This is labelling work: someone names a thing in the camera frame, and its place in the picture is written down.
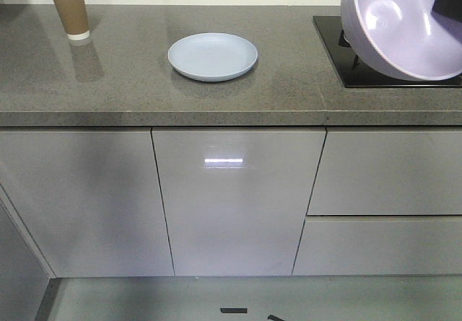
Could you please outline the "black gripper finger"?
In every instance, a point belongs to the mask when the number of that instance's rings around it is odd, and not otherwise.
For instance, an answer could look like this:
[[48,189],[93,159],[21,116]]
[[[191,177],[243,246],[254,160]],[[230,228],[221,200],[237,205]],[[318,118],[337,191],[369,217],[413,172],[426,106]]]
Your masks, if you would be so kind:
[[432,10],[447,18],[462,18],[461,0],[435,0]]

